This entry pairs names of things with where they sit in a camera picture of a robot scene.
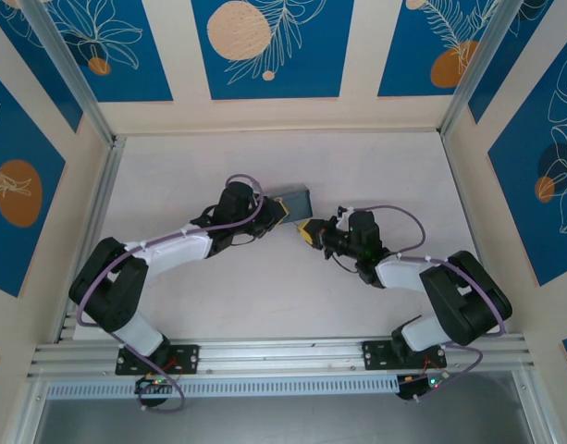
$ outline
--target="white table surface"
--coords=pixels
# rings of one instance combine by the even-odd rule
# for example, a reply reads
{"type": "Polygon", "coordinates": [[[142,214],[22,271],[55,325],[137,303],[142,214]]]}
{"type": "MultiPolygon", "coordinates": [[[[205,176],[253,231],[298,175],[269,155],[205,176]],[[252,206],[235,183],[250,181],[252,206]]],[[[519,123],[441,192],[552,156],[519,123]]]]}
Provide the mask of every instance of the white table surface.
{"type": "MultiPolygon", "coordinates": [[[[314,217],[338,205],[395,204],[425,225],[415,253],[474,251],[443,146],[434,132],[253,132],[127,140],[102,237],[139,241],[180,228],[217,202],[225,179],[251,174],[266,191],[305,184],[314,217]]],[[[400,213],[376,213],[390,249],[417,243],[400,213]]],[[[343,264],[352,266],[349,258],[343,264]]],[[[140,310],[172,339],[387,335],[431,311],[426,296],[365,285],[310,248],[292,224],[252,244],[172,269],[147,283],[140,310]]],[[[74,339],[104,339],[77,327],[74,339]]]]}

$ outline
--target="yellow object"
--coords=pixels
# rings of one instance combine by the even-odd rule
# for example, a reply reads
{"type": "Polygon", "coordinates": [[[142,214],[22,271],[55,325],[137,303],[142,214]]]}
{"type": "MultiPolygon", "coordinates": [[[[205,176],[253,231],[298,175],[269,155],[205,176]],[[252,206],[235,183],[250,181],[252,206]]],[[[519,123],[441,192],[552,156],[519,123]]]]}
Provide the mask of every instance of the yellow object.
{"type": "Polygon", "coordinates": [[[303,239],[308,242],[310,245],[312,245],[314,243],[314,240],[312,239],[312,236],[310,236],[307,231],[304,229],[306,225],[308,225],[308,222],[310,222],[310,220],[306,220],[305,222],[303,222],[301,225],[298,225],[298,231],[300,232],[300,234],[302,235],[303,239]]]}
{"type": "Polygon", "coordinates": [[[281,205],[281,206],[283,207],[283,210],[285,211],[285,216],[283,216],[283,217],[281,218],[281,220],[279,220],[279,221],[277,222],[277,225],[279,225],[281,222],[283,222],[283,221],[287,218],[287,216],[290,215],[290,210],[288,210],[287,206],[285,206],[285,204],[283,203],[283,199],[281,199],[280,197],[277,197],[277,198],[275,199],[275,202],[278,202],[279,205],[281,205]]]}

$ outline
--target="black mounting bracket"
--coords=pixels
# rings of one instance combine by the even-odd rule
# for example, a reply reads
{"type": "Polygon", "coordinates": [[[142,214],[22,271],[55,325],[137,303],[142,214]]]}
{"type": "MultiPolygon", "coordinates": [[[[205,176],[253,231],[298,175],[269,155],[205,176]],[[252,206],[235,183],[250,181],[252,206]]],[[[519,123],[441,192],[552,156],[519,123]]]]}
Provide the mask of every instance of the black mounting bracket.
{"type": "MultiPolygon", "coordinates": [[[[199,363],[198,345],[169,345],[166,364],[163,369],[169,375],[196,375],[199,363]]],[[[150,366],[127,349],[118,351],[115,375],[144,376],[150,373],[150,366]]]]}
{"type": "Polygon", "coordinates": [[[438,345],[429,347],[401,359],[392,350],[392,341],[367,340],[362,344],[365,370],[423,370],[425,364],[433,363],[432,368],[446,368],[448,362],[443,349],[438,345]]]}

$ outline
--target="purple cable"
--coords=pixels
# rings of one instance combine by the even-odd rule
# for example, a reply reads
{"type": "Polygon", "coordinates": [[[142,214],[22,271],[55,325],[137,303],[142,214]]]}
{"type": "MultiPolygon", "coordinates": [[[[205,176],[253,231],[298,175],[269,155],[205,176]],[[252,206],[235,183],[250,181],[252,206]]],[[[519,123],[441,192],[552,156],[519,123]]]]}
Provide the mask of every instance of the purple cable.
{"type": "Polygon", "coordinates": [[[415,250],[425,243],[425,241],[427,239],[427,233],[425,232],[425,227],[423,227],[423,224],[417,218],[417,216],[415,216],[410,211],[405,210],[404,208],[400,208],[399,206],[395,206],[395,205],[375,205],[375,206],[368,206],[366,208],[355,208],[355,211],[372,211],[372,210],[379,210],[379,209],[389,209],[389,210],[400,211],[401,213],[404,213],[405,215],[410,217],[414,221],[414,223],[419,226],[419,229],[421,230],[421,240],[419,241],[419,243],[413,245],[412,247],[402,248],[401,250],[398,250],[396,253],[405,253],[405,252],[409,252],[410,250],[415,250]]]}
{"type": "MultiPolygon", "coordinates": [[[[163,242],[167,242],[167,241],[172,241],[174,239],[178,239],[181,237],[184,237],[186,235],[191,235],[191,234],[197,234],[197,233],[202,233],[202,232],[207,232],[207,231],[214,231],[216,229],[225,229],[225,228],[235,228],[235,227],[239,227],[240,225],[244,225],[248,222],[250,222],[251,220],[253,220],[258,213],[261,211],[261,208],[263,207],[263,198],[264,198],[264,194],[263,194],[263,188],[261,187],[261,184],[258,182],[258,180],[256,180],[255,178],[247,175],[247,174],[234,174],[233,176],[230,176],[228,178],[228,180],[226,180],[226,186],[229,185],[229,183],[236,178],[243,178],[243,179],[247,179],[249,180],[252,185],[256,188],[256,190],[258,191],[258,205],[256,205],[256,209],[254,210],[254,212],[246,217],[245,219],[242,219],[239,222],[233,222],[231,224],[224,224],[224,225],[217,225],[214,227],[207,227],[207,228],[196,228],[196,229],[192,229],[191,231],[187,231],[186,233],[183,233],[182,231],[178,231],[176,233],[171,233],[171,234],[166,234],[165,236],[162,236],[161,238],[158,239],[154,239],[154,240],[150,240],[149,242],[147,242],[144,246],[138,245],[137,247],[134,247],[126,252],[124,252],[123,254],[121,254],[117,259],[115,259],[113,262],[110,263],[110,265],[108,265],[97,277],[96,279],[92,282],[92,284],[90,285],[90,287],[86,290],[86,292],[83,295],[83,298],[81,298],[80,301],[80,305],[78,306],[78,313],[77,313],[77,318],[78,318],[78,324],[81,325],[82,327],[98,327],[97,324],[92,323],[92,322],[85,322],[82,317],[83,317],[83,312],[84,309],[86,307],[86,305],[88,304],[88,301],[90,300],[90,298],[92,297],[94,290],[96,290],[96,288],[100,285],[100,283],[106,278],[106,276],[108,275],[108,273],[111,272],[111,270],[113,270],[117,265],[119,265],[121,262],[123,262],[125,259],[127,259],[128,257],[132,256],[133,254],[140,252],[141,250],[143,250],[144,247],[153,247],[155,245],[158,245],[160,243],[163,242]]],[[[180,388],[179,384],[177,383],[177,381],[175,381],[168,373],[166,373],[164,370],[162,370],[158,365],[152,363],[149,359],[147,359],[146,356],[143,356],[142,354],[140,354],[138,351],[136,351],[135,349],[133,349],[129,344],[126,344],[123,342],[123,340],[121,338],[119,338],[117,335],[113,334],[113,333],[109,333],[110,336],[112,336],[114,339],[116,339],[119,343],[121,343],[122,345],[125,346],[125,348],[127,350],[129,350],[131,353],[133,353],[135,356],[137,356],[139,359],[141,359],[143,362],[145,362],[146,364],[148,364],[150,367],[152,367],[152,369],[159,375],[162,375],[163,377],[166,378],[166,380],[174,387],[174,389],[179,393],[180,396],[180,404],[178,407],[174,408],[174,409],[147,409],[150,412],[155,412],[155,413],[175,413],[175,412],[179,412],[184,408],[184,392],[182,391],[182,389],[180,388]]],[[[140,405],[143,407],[142,404],[142,394],[145,391],[142,390],[138,397],[137,400],[140,403],[140,405]]]]}
{"type": "MultiPolygon", "coordinates": [[[[458,375],[451,377],[445,383],[439,385],[439,387],[432,389],[432,390],[429,390],[427,393],[424,393],[423,395],[418,396],[416,398],[417,401],[421,400],[422,398],[429,396],[431,393],[435,393],[435,392],[439,391],[439,389],[442,389],[443,387],[447,386],[448,384],[451,384],[453,381],[455,381],[459,377],[464,376],[465,374],[472,372],[480,364],[480,362],[483,360],[483,357],[484,357],[483,353],[480,350],[475,349],[474,347],[466,347],[466,346],[463,346],[463,345],[454,344],[453,342],[447,342],[444,345],[449,349],[465,350],[467,352],[475,352],[476,354],[478,354],[478,357],[476,358],[476,361],[474,361],[473,363],[468,365],[468,367],[466,367],[464,370],[462,370],[458,375]]],[[[426,378],[426,376],[417,377],[412,381],[402,381],[399,384],[407,384],[409,382],[418,381],[418,380],[423,379],[423,378],[426,378]]]]}
{"type": "Polygon", "coordinates": [[[427,260],[424,257],[403,256],[402,259],[404,259],[405,261],[413,261],[413,262],[421,262],[421,263],[430,262],[431,264],[444,265],[445,267],[449,268],[451,271],[453,271],[460,278],[464,279],[468,283],[468,285],[470,285],[470,287],[472,287],[478,293],[478,295],[482,298],[482,300],[488,306],[490,313],[492,313],[493,316],[495,316],[495,319],[497,320],[497,324],[499,324],[499,331],[497,333],[486,333],[486,335],[484,335],[484,336],[489,337],[489,338],[496,338],[496,337],[499,337],[499,336],[503,336],[505,333],[507,333],[507,328],[505,327],[505,322],[503,321],[503,318],[501,317],[501,314],[499,313],[499,310],[497,309],[495,304],[488,297],[487,293],[483,289],[480,288],[480,285],[478,285],[474,279],[472,279],[466,273],[461,271],[461,269],[458,268],[456,265],[450,264],[447,261],[442,261],[441,259],[433,259],[433,258],[430,258],[429,260],[427,260]]]}
{"type": "MultiPolygon", "coordinates": [[[[486,333],[486,335],[484,335],[484,336],[495,338],[495,337],[503,336],[505,333],[507,333],[507,328],[505,327],[505,322],[503,321],[503,318],[501,317],[499,310],[497,309],[495,304],[488,297],[487,293],[471,277],[469,277],[466,273],[461,271],[461,269],[458,268],[456,265],[450,264],[449,262],[442,261],[440,259],[433,259],[433,258],[426,259],[424,257],[406,257],[406,256],[403,256],[401,259],[404,259],[405,261],[414,261],[414,262],[421,262],[421,263],[430,262],[432,264],[444,265],[445,267],[449,268],[451,271],[453,271],[458,276],[460,276],[462,279],[464,279],[470,285],[470,287],[472,287],[480,295],[480,297],[483,299],[485,304],[488,306],[488,309],[490,310],[490,312],[493,314],[493,316],[495,316],[495,319],[497,320],[497,324],[499,324],[499,331],[497,333],[486,333]]],[[[446,342],[443,345],[445,345],[449,349],[465,350],[467,352],[475,352],[475,353],[478,354],[478,358],[476,359],[476,361],[474,361],[472,364],[468,365],[468,367],[466,367],[464,370],[462,370],[458,375],[454,376],[451,379],[448,379],[448,381],[446,383],[441,384],[438,388],[430,390],[427,393],[425,393],[424,395],[419,396],[417,398],[417,400],[421,400],[422,398],[430,395],[431,393],[438,391],[439,389],[443,388],[444,386],[447,386],[452,381],[458,379],[460,376],[463,376],[467,373],[470,373],[483,360],[483,357],[484,357],[483,353],[480,350],[478,350],[474,347],[467,347],[467,346],[464,346],[464,345],[456,344],[454,342],[446,342]]],[[[421,376],[420,378],[416,378],[416,379],[414,379],[414,381],[417,381],[421,378],[423,378],[423,377],[421,376]]],[[[405,384],[407,382],[412,382],[412,381],[403,381],[403,382],[401,382],[401,384],[405,384]]]]}

